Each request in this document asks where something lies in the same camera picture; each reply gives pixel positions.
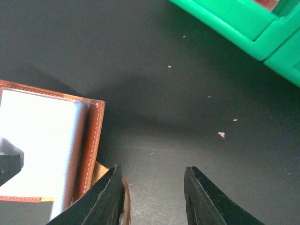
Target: small paper fragment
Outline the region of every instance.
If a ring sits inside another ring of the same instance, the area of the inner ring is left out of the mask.
[[[220,135],[222,138],[225,138],[225,133],[224,132],[218,132],[218,135]]]

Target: green plastic crate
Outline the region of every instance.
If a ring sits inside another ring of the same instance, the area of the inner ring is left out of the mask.
[[[269,12],[253,0],[170,0],[257,60],[268,58],[300,27],[300,0]]]
[[[281,45],[264,64],[300,87],[300,29]]]

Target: dark gray floor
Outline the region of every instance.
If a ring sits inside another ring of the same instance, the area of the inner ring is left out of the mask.
[[[300,224],[298,88],[166,0],[46,2],[1,1],[0,78],[107,102],[98,160],[122,165],[132,225],[187,224],[192,165],[262,222]]]

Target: brown leather edge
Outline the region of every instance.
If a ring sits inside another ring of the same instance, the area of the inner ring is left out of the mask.
[[[105,102],[92,100],[90,104],[85,137],[85,149],[82,150],[80,170],[77,172],[77,186],[75,186],[73,201],[79,199],[91,187],[93,170],[95,167],[98,146],[103,123]]]
[[[104,116],[104,108],[105,102],[101,100],[94,100],[89,98],[83,98],[68,94],[63,94],[56,91],[45,90],[37,87],[31,87],[23,84],[18,84],[14,82],[0,80],[0,88],[12,88],[18,89],[22,91],[29,91],[37,94],[43,94],[54,98],[64,98],[69,100],[81,100],[87,103],[90,103],[90,109],[88,112],[88,120],[89,120],[89,127],[87,133],[87,141],[85,142],[85,146],[83,146],[82,150],[82,159],[80,161],[80,165],[82,167],[79,168],[79,173],[76,179],[75,190],[74,190],[74,200],[77,200],[81,197],[91,186],[93,168],[96,162],[98,145],[99,145],[99,137],[101,133],[102,123],[103,123],[103,116]],[[13,198],[13,197],[6,197],[7,201],[13,201],[13,199],[18,199],[19,202],[30,199],[34,199],[33,202],[36,202],[36,198]]]
[[[25,203],[39,203],[41,201],[40,197],[13,197],[13,196],[0,196],[0,201],[10,201],[10,202],[25,202]]]

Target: black object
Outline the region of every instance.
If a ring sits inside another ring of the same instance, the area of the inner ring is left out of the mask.
[[[21,155],[0,155],[0,186],[16,176],[21,169]]]
[[[117,225],[123,201],[122,172],[117,165],[47,225]]]
[[[184,175],[188,225],[263,225],[230,200],[197,167]]]

